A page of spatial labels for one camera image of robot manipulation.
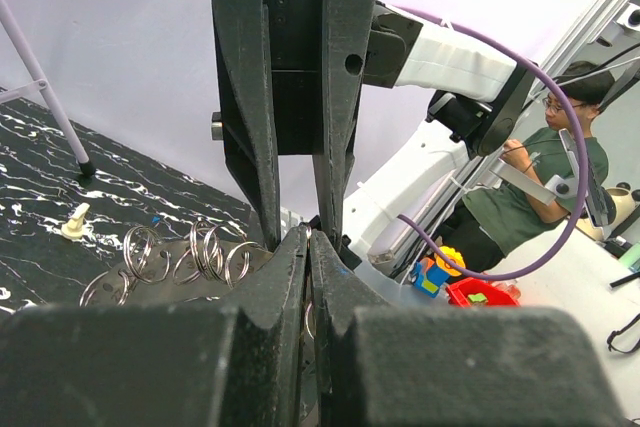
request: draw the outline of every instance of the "eyeglasses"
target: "eyeglasses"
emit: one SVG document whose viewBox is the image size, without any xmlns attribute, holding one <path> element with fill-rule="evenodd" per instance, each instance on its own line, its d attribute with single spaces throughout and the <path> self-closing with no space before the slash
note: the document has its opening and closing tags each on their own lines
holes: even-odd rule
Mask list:
<svg viewBox="0 0 640 427">
<path fill-rule="evenodd" d="M 542 99 L 542 105 L 544 105 L 544 108 L 546 110 L 550 110 L 554 114 L 557 114 L 562 110 L 562 106 L 557 101 L 551 100 L 549 97 L 545 97 L 544 99 Z M 582 104 L 572 105 L 572 107 L 576 109 L 578 107 L 586 107 L 587 105 L 589 104 L 583 102 Z"/>
</svg>

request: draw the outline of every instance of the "black hair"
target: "black hair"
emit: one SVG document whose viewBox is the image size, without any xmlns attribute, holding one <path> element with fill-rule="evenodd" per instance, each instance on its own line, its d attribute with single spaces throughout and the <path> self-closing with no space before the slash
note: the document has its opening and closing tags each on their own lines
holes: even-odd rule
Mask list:
<svg viewBox="0 0 640 427">
<path fill-rule="evenodd" d="M 580 77 L 581 75 L 593 72 L 598 66 L 592 62 L 586 60 L 579 60 L 573 62 L 564 73 L 557 78 L 557 82 L 567 82 L 573 78 Z M 567 85 L 562 85 L 560 88 L 564 94 L 580 102 L 584 102 L 589 105 L 600 104 L 607 92 L 611 90 L 615 79 L 610 71 L 600 72 L 599 74 L 591 75 L 586 79 L 576 80 Z"/>
</svg>

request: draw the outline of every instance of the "red plastic basket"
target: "red plastic basket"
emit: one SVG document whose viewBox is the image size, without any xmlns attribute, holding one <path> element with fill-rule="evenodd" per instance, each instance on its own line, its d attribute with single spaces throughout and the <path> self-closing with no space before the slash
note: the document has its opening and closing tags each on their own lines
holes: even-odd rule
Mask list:
<svg viewBox="0 0 640 427">
<path fill-rule="evenodd" d="M 511 297 L 507 292 L 497 289 L 479 279 L 464 279 L 460 282 L 447 286 L 449 293 L 449 303 L 459 307 L 471 307 L 473 304 L 468 296 L 473 294 L 484 294 L 487 303 L 484 306 L 519 306 L 520 303 Z"/>
</svg>

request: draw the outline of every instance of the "white desk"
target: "white desk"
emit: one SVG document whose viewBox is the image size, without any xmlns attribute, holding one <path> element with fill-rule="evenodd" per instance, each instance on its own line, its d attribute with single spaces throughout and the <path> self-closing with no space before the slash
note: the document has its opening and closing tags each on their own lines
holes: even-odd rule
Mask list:
<svg viewBox="0 0 640 427">
<path fill-rule="evenodd" d="M 560 228 L 514 251 L 492 273 L 509 272 L 537 259 L 557 238 Z M 584 234 L 576 231 L 547 265 L 518 280 L 520 303 L 555 307 L 572 315 L 586 331 L 628 418 L 640 417 L 640 352 L 622 355 L 607 350 L 612 330 L 640 313 L 640 280 L 611 290 L 609 283 L 631 272 Z M 625 344 L 640 339 L 640 326 L 625 334 Z"/>
</svg>

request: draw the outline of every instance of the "black rubber foot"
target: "black rubber foot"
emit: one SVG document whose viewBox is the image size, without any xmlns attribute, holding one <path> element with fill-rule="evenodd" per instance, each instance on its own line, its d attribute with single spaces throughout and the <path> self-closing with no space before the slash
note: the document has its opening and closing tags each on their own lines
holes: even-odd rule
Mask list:
<svg viewBox="0 0 640 427">
<path fill-rule="evenodd" d="M 91 161 L 84 163 L 78 162 L 78 165 L 80 166 L 80 172 L 82 172 L 82 175 L 85 177 L 93 177 L 93 174 L 96 173 L 96 168 Z"/>
</svg>

